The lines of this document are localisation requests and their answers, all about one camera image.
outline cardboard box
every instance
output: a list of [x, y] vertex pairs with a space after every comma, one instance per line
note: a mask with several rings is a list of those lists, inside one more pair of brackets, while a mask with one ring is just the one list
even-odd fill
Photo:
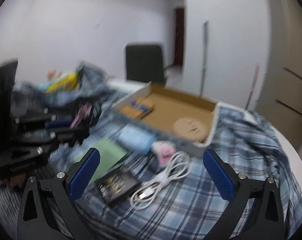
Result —
[[186, 93], [181, 93], [164, 88], [161, 85], [149, 83], [139, 91], [117, 102], [112, 111], [117, 113], [130, 102], [138, 98], [146, 97], [155, 103], [154, 110], [139, 120], [129, 119], [130, 123], [141, 128], [153, 128], [166, 134], [167, 139], [176, 143], [179, 150], [186, 151], [197, 157], [201, 157], [205, 144], [197, 146], [185, 139], [177, 138], [173, 134], [174, 123], [183, 117], [193, 117], [203, 122], [208, 130], [211, 130], [214, 109], [217, 102], [208, 101]]

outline pink object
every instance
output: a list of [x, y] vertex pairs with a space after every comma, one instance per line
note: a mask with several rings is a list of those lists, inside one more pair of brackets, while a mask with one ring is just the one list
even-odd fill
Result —
[[81, 105], [78, 114], [75, 116], [73, 122], [70, 125], [70, 128], [77, 128], [82, 120], [87, 118], [90, 115], [92, 105], [87, 102], [85, 105]]
[[171, 156], [176, 153], [176, 149], [171, 142], [156, 141], [152, 145], [152, 152], [157, 156], [159, 166], [165, 168]]

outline office chair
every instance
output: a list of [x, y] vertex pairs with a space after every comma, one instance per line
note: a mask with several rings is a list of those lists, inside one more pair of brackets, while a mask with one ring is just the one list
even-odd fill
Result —
[[162, 48], [157, 44], [127, 45], [126, 79], [139, 82], [166, 83]]

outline dark red door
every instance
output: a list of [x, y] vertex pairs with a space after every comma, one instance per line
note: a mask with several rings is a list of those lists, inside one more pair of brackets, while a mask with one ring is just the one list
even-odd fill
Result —
[[175, 9], [175, 52], [174, 65], [183, 65], [184, 52], [184, 8]]

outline blue package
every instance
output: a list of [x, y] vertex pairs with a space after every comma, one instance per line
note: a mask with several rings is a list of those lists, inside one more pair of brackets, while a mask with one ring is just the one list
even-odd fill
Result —
[[127, 124], [117, 134], [117, 142], [132, 151], [147, 154], [157, 137], [134, 125]]

